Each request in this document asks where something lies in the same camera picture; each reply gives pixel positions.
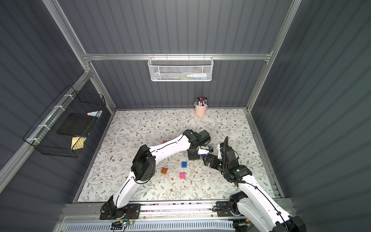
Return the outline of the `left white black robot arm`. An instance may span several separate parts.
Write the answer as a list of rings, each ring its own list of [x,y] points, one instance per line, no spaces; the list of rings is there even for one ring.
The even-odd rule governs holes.
[[[122,217],[135,191],[155,175],[157,164],[182,151],[197,156],[199,147],[206,146],[210,141],[210,134],[206,130],[194,132],[187,129],[180,136],[166,143],[152,147],[142,145],[132,161],[126,181],[118,192],[101,207],[100,218],[117,219]]]

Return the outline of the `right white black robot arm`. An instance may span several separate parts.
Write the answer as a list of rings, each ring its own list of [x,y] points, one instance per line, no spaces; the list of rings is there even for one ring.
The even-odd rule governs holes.
[[[220,158],[208,154],[203,157],[203,162],[235,184],[239,192],[231,195],[227,202],[217,202],[212,211],[219,216],[228,212],[235,216],[242,215],[260,232],[306,232],[304,221],[284,210],[262,189],[252,172],[239,164],[239,155],[228,142],[229,138],[226,137],[220,144]]]

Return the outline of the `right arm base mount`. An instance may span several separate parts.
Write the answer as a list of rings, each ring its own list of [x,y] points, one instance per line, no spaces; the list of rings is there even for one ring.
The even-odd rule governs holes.
[[[242,200],[236,201],[217,201],[212,207],[212,211],[216,212],[219,217],[246,217],[256,216],[256,211],[247,205]]]

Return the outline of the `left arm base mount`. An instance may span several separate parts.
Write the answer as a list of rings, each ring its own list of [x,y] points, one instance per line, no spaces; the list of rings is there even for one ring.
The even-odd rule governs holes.
[[[100,220],[138,219],[140,209],[140,204],[128,204],[123,208],[116,209],[112,204],[105,203],[100,209]]]

